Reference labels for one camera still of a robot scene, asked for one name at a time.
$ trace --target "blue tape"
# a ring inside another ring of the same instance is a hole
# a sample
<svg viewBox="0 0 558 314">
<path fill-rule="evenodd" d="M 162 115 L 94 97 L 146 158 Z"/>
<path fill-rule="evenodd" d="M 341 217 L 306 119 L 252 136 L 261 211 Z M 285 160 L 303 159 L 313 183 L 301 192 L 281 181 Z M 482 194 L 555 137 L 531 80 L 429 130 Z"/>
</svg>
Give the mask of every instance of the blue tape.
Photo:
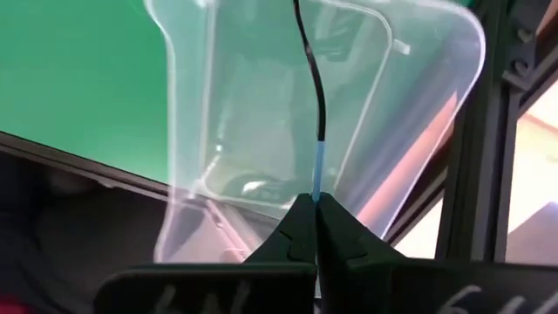
<svg viewBox="0 0 558 314">
<path fill-rule="evenodd" d="M 320 200 L 324 151 L 325 143 L 323 141 L 318 141 L 316 146 L 316 163 L 314 164 L 314 189 L 312 190 L 312 200 L 315 204 Z"/>
</svg>

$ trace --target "window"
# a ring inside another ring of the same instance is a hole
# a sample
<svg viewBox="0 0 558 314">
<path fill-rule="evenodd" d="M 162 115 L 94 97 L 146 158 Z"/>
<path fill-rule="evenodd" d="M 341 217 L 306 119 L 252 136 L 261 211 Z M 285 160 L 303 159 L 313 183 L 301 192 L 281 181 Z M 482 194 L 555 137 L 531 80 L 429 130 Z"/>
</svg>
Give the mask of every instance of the window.
<svg viewBox="0 0 558 314">
<path fill-rule="evenodd" d="M 434 258 L 442 201 L 397 245 L 409 257 Z M 558 84 L 517 125 L 507 256 L 510 263 L 558 265 Z"/>
</svg>

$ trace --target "black cable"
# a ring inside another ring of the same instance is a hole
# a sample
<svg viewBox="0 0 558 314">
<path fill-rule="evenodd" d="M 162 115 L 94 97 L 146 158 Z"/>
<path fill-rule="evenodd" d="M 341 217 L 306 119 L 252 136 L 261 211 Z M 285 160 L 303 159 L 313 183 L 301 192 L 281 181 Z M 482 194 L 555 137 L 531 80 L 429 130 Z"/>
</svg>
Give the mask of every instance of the black cable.
<svg viewBox="0 0 558 314">
<path fill-rule="evenodd" d="M 293 0 L 293 5 L 295 7 L 296 23 L 298 24 L 298 30 L 300 31 L 300 36 L 303 39 L 304 53 L 306 54 L 306 59 L 308 60 L 308 65 L 310 66 L 310 72 L 312 73 L 312 78 L 314 79 L 314 87 L 316 88 L 317 96 L 317 140 L 325 140 L 325 96 L 323 94 L 322 79 L 320 78 L 320 71 L 317 69 L 316 59 L 314 58 L 314 53 L 306 37 L 306 31 L 304 30 L 303 17 L 300 14 L 300 3 L 299 0 Z"/>
</svg>

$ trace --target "transparent plastic container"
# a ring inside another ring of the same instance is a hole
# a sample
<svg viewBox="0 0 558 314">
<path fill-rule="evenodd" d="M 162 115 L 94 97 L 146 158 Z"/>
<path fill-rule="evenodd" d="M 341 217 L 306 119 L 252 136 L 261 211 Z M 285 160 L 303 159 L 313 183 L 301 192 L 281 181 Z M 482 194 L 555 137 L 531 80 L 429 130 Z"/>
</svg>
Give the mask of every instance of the transparent plastic container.
<svg viewBox="0 0 558 314">
<path fill-rule="evenodd" d="M 309 193 L 316 92 L 290 0 L 146 0 L 167 45 L 160 263 L 242 262 Z M 480 74 L 467 9 L 301 0 L 327 105 L 322 191 L 383 236 Z"/>
</svg>

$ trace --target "red object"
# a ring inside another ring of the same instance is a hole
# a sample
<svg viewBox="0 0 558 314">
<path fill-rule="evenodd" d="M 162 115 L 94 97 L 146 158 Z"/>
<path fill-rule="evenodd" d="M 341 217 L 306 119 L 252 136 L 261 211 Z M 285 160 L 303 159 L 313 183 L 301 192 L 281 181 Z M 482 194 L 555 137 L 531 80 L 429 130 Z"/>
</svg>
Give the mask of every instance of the red object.
<svg viewBox="0 0 558 314">
<path fill-rule="evenodd" d="M 0 298 L 0 314 L 31 314 L 27 307 L 12 297 Z"/>
</svg>

